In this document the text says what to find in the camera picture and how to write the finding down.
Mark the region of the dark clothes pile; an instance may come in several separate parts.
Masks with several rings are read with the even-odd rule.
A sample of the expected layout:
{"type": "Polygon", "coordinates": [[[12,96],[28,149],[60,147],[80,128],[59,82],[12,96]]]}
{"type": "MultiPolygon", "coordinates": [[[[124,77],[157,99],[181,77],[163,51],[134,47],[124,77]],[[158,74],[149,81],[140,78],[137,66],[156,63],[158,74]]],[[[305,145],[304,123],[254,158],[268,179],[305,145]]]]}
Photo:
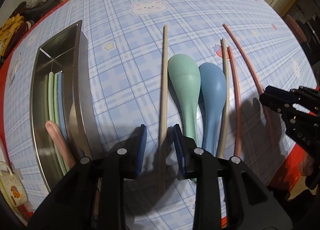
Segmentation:
{"type": "Polygon", "coordinates": [[[29,2],[22,1],[12,12],[10,17],[14,17],[19,14],[27,21],[37,22],[61,2],[62,0],[31,0],[29,2]]]}

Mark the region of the pink chopstick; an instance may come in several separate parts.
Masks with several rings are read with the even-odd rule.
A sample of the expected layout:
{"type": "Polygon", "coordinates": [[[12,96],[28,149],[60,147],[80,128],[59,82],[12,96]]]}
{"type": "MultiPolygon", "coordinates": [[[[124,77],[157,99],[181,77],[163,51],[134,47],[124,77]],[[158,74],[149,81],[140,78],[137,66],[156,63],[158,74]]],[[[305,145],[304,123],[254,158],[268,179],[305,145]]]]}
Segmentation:
{"type": "Polygon", "coordinates": [[[234,98],[235,98],[235,113],[236,113],[236,135],[235,135],[235,146],[234,156],[241,156],[242,151],[242,111],[241,111],[241,94],[238,73],[236,69],[235,58],[233,55],[233,49],[231,46],[227,47],[229,61],[231,64],[233,86],[234,86],[234,98]]]}
{"type": "MultiPolygon", "coordinates": [[[[250,59],[248,58],[247,54],[245,53],[244,49],[242,48],[241,44],[239,43],[239,41],[236,39],[236,36],[232,33],[231,29],[228,27],[227,24],[223,23],[222,25],[224,27],[224,29],[227,31],[227,33],[229,34],[230,38],[232,39],[232,41],[234,42],[234,44],[236,45],[238,51],[240,52],[240,55],[242,56],[242,58],[244,59],[249,72],[251,74],[251,77],[254,81],[254,84],[257,88],[257,92],[259,93],[259,95],[261,95],[264,90],[263,87],[261,85],[261,82],[259,80],[259,77],[253,67],[253,64],[251,63],[250,59]]],[[[271,118],[271,114],[270,114],[270,110],[268,109],[268,107],[263,106],[263,111],[264,111],[264,116],[266,118],[267,121],[267,129],[268,132],[270,134],[270,142],[272,144],[273,147],[276,146],[276,138],[275,138],[275,134],[274,134],[274,128],[273,128],[273,123],[272,123],[272,118],[271,118]]]]}

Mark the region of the blue plaid tablecloth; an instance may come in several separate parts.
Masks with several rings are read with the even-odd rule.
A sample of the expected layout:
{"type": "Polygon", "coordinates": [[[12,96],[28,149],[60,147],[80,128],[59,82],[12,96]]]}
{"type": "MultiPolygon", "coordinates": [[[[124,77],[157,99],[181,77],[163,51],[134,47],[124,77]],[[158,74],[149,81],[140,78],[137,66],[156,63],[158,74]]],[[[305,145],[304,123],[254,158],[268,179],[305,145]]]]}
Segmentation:
{"type": "Polygon", "coordinates": [[[41,44],[77,21],[88,40],[91,107],[99,147],[107,153],[141,124],[148,138],[142,178],[125,184],[135,229],[191,229],[195,183],[177,178],[175,151],[167,158],[166,192],[156,188],[162,32],[169,55],[186,54],[201,65],[222,66],[221,38],[247,54],[263,87],[316,87],[310,63],[281,17],[264,0],[70,0],[21,41],[9,60],[4,93],[4,133],[11,164],[20,170],[28,208],[48,195],[30,126],[30,86],[41,44]]]}

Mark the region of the blue chopstick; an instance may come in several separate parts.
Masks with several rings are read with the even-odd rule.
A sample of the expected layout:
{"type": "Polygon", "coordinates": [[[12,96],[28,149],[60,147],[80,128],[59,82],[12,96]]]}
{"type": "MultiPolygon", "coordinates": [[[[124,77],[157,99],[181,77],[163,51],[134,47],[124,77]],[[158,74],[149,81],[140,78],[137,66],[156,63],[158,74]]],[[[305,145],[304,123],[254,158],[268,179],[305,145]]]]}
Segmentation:
{"type": "Polygon", "coordinates": [[[65,116],[63,111],[63,92],[62,92],[62,71],[57,73],[57,102],[58,102],[58,112],[59,112],[59,125],[62,136],[65,141],[68,143],[68,135],[65,125],[65,116]]]}

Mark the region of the pink spoon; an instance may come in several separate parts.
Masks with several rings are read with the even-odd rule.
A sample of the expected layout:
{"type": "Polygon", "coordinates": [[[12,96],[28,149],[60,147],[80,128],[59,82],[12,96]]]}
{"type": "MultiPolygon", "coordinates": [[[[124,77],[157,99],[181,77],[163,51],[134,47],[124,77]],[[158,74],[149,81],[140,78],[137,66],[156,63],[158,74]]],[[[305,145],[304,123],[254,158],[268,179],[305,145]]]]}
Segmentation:
{"type": "Polygon", "coordinates": [[[69,150],[65,138],[63,137],[59,127],[53,121],[47,121],[45,124],[46,130],[50,135],[53,143],[55,144],[57,150],[59,151],[62,159],[67,166],[67,169],[70,170],[76,164],[74,157],[72,156],[71,151],[69,150]]]}

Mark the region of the blue spoon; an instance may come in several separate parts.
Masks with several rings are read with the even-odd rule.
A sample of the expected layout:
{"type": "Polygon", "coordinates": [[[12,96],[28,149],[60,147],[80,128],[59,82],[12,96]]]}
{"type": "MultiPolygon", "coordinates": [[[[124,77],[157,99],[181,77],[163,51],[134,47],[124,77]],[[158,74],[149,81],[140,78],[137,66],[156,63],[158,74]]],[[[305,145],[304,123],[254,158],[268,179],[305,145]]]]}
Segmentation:
{"type": "Polygon", "coordinates": [[[205,114],[202,147],[215,156],[217,130],[227,95],[226,78],[223,71],[213,63],[201,64],[199,71],[205,114]]]}

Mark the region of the green spoon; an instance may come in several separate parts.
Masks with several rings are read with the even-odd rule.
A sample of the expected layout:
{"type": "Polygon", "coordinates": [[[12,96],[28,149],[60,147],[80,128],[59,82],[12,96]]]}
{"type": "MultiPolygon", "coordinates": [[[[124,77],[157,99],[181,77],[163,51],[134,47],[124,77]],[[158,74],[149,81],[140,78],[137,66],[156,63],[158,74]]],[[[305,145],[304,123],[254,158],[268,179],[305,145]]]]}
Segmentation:
{"type": "Polygon", "coordinates": [[[184,135],[199,144],[196,123],[201,85],[199,67],[192,57],[176,54],[168,60],[168,71],[180,105],[184,135]]]}

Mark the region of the green chopstick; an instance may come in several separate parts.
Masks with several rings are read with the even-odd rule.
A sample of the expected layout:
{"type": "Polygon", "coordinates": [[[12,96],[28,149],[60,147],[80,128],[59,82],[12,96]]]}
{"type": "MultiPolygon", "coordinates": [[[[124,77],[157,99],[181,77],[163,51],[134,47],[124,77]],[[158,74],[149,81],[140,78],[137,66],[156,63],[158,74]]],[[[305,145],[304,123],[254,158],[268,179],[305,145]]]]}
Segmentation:
{"type": "Polygon", "coordinates": [[[54,122],[54,73],[51,71],[48,77],[48,108],[49,120],[54,122]]]}
{"type": "MultiPolygon", "coordinates": [[[[54,75],[54,122],[57,125],[58,129],[61,130],[60,128],[60,118],[59,118],[59,104],[58,104],[58,73],[55,73],[54,75]]],[[[69,171],[69,168],[65,165],[65,162],[59,153],[59,150],[56,149],[57,153],[57,159],[60,165],[60,168],[62,170],[63,175],[69,171]]]]}

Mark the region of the steel utensil tray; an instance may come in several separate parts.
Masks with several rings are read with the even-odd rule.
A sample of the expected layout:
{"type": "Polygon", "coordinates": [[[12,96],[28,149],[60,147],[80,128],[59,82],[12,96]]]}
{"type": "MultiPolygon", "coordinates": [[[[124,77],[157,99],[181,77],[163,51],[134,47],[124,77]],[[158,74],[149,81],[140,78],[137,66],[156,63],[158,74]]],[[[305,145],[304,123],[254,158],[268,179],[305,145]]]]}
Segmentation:
{"type": "Polygon", "coordinates": [[[48,191],[69,167],[46,130],[47,121],[59,127],[75,160],[104,156],[89,82],[88,40],[81,28],[77,21],[42,44],[31,77],[31,135],[48,191]]]}

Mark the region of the snack bag pile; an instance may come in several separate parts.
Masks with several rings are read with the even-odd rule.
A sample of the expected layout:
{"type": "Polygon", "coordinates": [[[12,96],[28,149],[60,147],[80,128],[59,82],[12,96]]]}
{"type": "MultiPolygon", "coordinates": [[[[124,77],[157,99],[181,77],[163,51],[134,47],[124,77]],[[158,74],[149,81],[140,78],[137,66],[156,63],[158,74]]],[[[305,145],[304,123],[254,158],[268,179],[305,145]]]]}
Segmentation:
{"type": "Polygon", "coordinates": [[[11,17],[1,27],[1,57],[7,57],[16,42],[27,32],[28,25],[23,16],[11,17]]]}

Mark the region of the yellow rimmed mug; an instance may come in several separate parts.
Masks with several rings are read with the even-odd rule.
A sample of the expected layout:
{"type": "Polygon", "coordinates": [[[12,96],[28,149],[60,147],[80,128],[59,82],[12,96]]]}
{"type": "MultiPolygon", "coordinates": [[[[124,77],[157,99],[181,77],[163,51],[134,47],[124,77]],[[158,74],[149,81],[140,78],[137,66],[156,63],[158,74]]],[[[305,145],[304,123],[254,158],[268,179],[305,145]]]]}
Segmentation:
{"type": "Polygon", "coordinates": [[[7,173],[1,171],[1,183],[10,200],[11,205],[16,208],[28,202],[28,197],[20,179],[12,172],[10,167],[1,161],[1,167],[7,169],[7,173]]]}

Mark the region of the beige spoon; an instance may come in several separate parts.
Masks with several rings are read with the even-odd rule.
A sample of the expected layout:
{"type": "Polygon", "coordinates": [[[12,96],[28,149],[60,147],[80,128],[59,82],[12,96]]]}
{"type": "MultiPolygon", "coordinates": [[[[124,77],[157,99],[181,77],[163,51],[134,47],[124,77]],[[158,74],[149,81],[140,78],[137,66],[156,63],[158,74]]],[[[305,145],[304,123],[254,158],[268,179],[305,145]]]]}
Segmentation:
{"type": "Polygon", "coordinates": [[[69,112],[69,130],[71,132],[75,149],[77,152],[77,159],[80,160],[86,156],[85,152],[85,138],[80,133],[78,121],[76,117],[75,103],[72,103],[71,110],[69,112]]]}

